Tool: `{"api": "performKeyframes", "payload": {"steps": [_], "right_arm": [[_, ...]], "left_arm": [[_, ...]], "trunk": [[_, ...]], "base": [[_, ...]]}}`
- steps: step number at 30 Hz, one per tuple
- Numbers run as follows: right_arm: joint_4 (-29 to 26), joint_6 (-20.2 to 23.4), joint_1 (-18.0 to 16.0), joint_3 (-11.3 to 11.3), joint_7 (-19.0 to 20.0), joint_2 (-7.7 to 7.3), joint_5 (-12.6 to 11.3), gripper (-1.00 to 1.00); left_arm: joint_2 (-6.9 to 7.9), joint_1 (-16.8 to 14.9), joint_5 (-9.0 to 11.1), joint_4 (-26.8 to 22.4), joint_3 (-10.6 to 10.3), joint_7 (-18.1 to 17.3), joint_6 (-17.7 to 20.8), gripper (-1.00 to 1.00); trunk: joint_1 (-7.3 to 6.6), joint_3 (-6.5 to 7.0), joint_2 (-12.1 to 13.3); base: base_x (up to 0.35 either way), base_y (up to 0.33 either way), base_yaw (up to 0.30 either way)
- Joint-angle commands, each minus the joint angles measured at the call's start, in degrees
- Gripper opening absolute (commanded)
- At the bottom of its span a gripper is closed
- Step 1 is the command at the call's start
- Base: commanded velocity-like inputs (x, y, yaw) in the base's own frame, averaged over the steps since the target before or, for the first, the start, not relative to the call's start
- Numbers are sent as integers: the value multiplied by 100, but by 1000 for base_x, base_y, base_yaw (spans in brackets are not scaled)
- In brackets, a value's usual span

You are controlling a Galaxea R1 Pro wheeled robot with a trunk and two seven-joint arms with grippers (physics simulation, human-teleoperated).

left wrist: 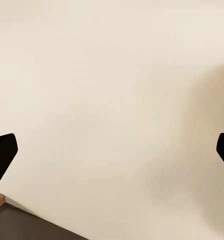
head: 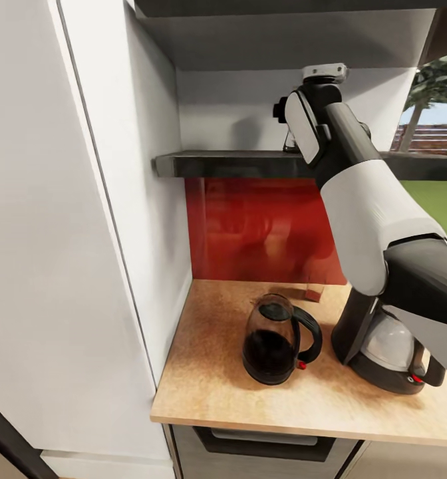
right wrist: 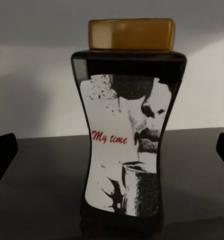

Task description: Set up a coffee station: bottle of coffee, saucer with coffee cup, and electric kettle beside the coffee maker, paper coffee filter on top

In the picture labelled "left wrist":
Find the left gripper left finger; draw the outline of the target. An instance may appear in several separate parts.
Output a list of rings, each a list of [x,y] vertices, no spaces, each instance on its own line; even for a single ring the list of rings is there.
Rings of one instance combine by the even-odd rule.
[[[0,180],[18,152],[16,137],[13,133],[0,136]]]

